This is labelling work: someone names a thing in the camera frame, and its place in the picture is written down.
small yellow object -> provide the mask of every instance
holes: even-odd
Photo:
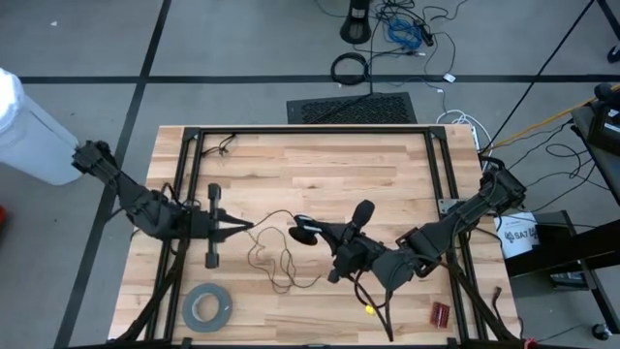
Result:
[[[366,312],[368,315],[375,315],[375,308],[372,305],[366,305]]]

floor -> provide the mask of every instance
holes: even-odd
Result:
[[[346,1],[320,1],[332,14],[346,11]],[[415,11],[430,3],[417,1]],[[457,1],[432,3],[453,13]],[[445,97],[448,109],[475,116],[494,133],[588,3],[470,0],[455,20],[433,24],[457,46],[450,71],[456,82],[436,83],[444,95],[416,79],[400,86],[376,83],[375,90],[409,92],[420,123],[435,121]],[[620,3],[609,1],[609,6],[620,17]],[[81,141],[107,141],[124,160],[123,170],[144,180],[159,125],[283,124],[288,100],[366,93],[367,85],[329,82],[332,60],[351,50],[338,36],[341,22],[309,0],[3,0],[0,67],[22,77],[26,92]],[[441,76],[450,63],[450,42],[439,38],[428,79]],[[589,99],[598,81],[620,81],[620,65],[605,60],[618,40],[595,1],[499,139]],[[388,48],[393,45],[376,39],[375,50]],[[378,59],[374,74],[392,82],[404,80],[402,75],[424,75],[431,51],[423,50],[425,57]],[[543,139],[496,154],[512,163]],[[570,131],[554,140],[583,149]],[[529,183],[570,171],[574,162],[540,149],[514,173]],[[0,167],[0,177],[0,203],[11,213],[0,231],[0,265],[6,266],[0,269],[0,347],[103,342],[131,226],[118,218],[103,231],[93,228],[98,210],[107,208],[100,206],[103,185],[93,178],[52,187],[6,166]],[[603,183],[597,171],[592,178]],[[530,189],[526,204],[541,206],[577,183],[561,176],[548,179]],[[545,210],[559,209],[582,224],[618,218],[611,195],[591,184]],[[82,287],[81,277],[70,299],[85,249],[93,252],[86,258],[94,257],[93,269],[87,286]],[[619,272],[601,270],[599,276],[620,309]],[[536,276],[516,278],[512,287],[527,337],[541,339],[578,326],[546,343],[619,346],[620,336],[602,342],[590,335],[602,316],[589,293],[553,292]],[[69,302],[77,324],[72,333],[66,331],[71,327],[63,328],[56,341]]]

white container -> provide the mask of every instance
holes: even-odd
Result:
[[[0,69],[0,162],[53,185],[81,176],[72,165],[78,139],[23,92],[19,79]]]

black floor stripe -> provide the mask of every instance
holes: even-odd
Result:
[[[144,95],[145,79],[148,77],[151,67],[153,66],[153,60],[155,59],[157,46],[159,45],[162,37],[162,32],[164,30],[164,25],[166,24],[166,18],[168,17],[170,6],[171,0],[164,0],[162,3],[162,8],[159,16],[157,17],[157,23],[155,24],[155,29],[153,30],[153,35],[151,36],[151,41],[148,45],[146,56],[144,57],[142,69],[140,70],[138,84],[136,86],[136,90],[134,91],[134,96],[132,97],[129,109],[127,110],[125,123],[123,124],[123,129],[119,136],[116,151],[114,152],[114,157],[119,167],[123,164],[123,160],[125,159],[125,154],[127,153],[127,148],[129,146],[129,139],[131,138],[134,126],[136,125],[136,119],[140,110],[140,103],[142,101],[142,96]],[[101,201],[99,202],[99,207],[97,208],[97,214],[95,215],[93,226],[90,230],[90,235],[88,236],[86,247],[84,248],[81,262],[79,263],[76,281],[74,282],[74,287],[71,291],[71,295],[69,296],[69,302],[65,308],[65,314],[62,318],[62,323],[60,324],[60,329],[58,330],[58,335],[56,336],[56,340],[54,342],[54,348],[68,347],[71,342],[71,337],[76,326],[76,320],[79,316],[79,310],[86,293],[90,273],[95,263],[97,250],[99,249],[101,237],[113,207],[115,197],[116,195],[111,189],[104,189]]]
[[[613,11],[607,4],[607,0],[599,0],[599,6],[601,6],[601,10],[603,10],[604,16],[607,18],[609,25],[611,25],[611,29],[616,35],[616,38],[620,41],[620,23],[618,23],[618,18],[613,14]]]
[[[620,75],[585,74],[585,75],[455,75],[456,82],[474,83],[557,83],[557,82],[617,82]],[[23,83],[38,84],[87,84],[87,83],[196,83],[196,84],[243,84],[243,83],[326,83],[333,82],[329,75],[318,76],[154,76],[154,77],[20,77]],[[428,75],[376,75],[375,82],[444,82],[443,76]]]

wooden table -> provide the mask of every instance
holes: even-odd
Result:
[[[479,189],[481,169],[467,126],[447,126],[449,149],[458,191],[462,198]],[[146,185],[159,189],[173,182],[183,126],[163,126],[159,130]],[[216,146],[226,135],[209,135],[203,148]],[[439,146],[435,146],[445,192],[448,192]],[[197,199],[208,203],[207,184],[223,188],[221,207],[233,216],[258,222],[268,213],[285,208],[315,219],[347,222],[356,205],[368,199],[375,213],[364,231],[376,240],[394,246],[394,240],[426,222],[437,221],[431,177],[422,135],[238,135],[229,145],[230,153],[202,159]],[[186,176],[191,171],[188,157]],[[276,214],[265,225],[287,232],[294,224],[288,214]],[[492,220],[480,227],[495,231]],[[255,237],[259,228],[251,231]],[[297,266],[297,282],[307,284],[317,275],[326,276],[332,258],[326,244],[306,246],[286,234]],[[278,258],[283,238],[275,230],[261,235],[263,259]],[[314,286],[293,288],[284,295],[274,293],[266,274],[248,265],[247,255],[254,242],[242,233],[219,245],[221,265],[217,270],[204,266],[207,243],[193,240],[184,269],[174,340],[191,336],[195,343],[284,344],[284,343],[387,343],[376,316],[368,315],[353,293],[353,284],[342,280],[331,284],[323,277]],[[134,237],[121,284],[109,336],[123,333],[148,301],[154,285],[159,240],[142,233]],[[507,327],[516,335],[519,325],[511,285],[503,263],[499,242],[472,232],[471,251],[480,292],[489,302],[495,286],[503,289],[498,307]],[[269,263],[253,262],[269,266]],[[282,272],[278,280],[286,280]],[[180,315],[184,296],[204,282],[226,288],[232,296],[233,312],[228,325],[216,333],[194,333]],[[360,281],[369,293],[383,302],[384,291],[375,276],[366,273]],[[470,337],[476,337],[471,304],[463,293]],[[391,301],[395,343],[446,344],[458,337],[453,306],[449,326],[438,329],[429,324],[431,304],[452,304],[449,275],[437,268],[426,278],[415,277],[399,288]],[[156,337],[161,337],[168,299],[164,299]]]

